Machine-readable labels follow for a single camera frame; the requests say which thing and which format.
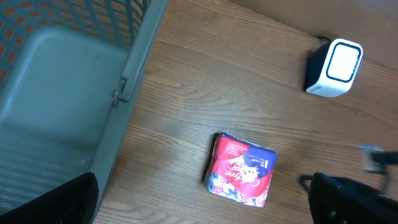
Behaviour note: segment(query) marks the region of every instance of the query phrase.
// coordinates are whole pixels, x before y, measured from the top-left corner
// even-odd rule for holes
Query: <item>snack package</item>
[[[213,194],[263,207],[277,154],[222,133],[215,142],[205,187]]]

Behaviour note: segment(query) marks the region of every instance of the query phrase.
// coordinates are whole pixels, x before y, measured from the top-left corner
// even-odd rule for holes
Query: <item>basket handle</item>
[[[131,101],[134,90],[141,85],[140,77],[144,73],[167,2],[168,0],[152,0],[146,10],[121,74],[124,86],[118,95],[120,101]]]

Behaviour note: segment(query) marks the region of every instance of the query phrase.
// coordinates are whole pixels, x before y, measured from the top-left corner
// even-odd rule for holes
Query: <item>wood grain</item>
[[[347,94],[309,95],[305,62],[319,46],[227,0],[170,0],[95,222],[311,223],[299,174],[377,187],[358,145],[395,149],[397,72],[364,59]],[[265,208],[203,188],[213,136],[222,131],[278,153]],[[396,189],[393,182],[395,199]]]

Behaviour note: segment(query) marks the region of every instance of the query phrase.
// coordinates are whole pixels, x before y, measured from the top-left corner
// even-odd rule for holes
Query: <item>small white speaker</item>
[[[305,91],[336,97],[353,85],[363,55],[362,47],[352,41],[336,39],[323,45],[308,58]]]

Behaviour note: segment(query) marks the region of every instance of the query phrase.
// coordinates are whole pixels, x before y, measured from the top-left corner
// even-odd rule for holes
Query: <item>gray plastic basket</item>
[[[87,171],[98,211],[166,5],[0,0],[0,214]]]

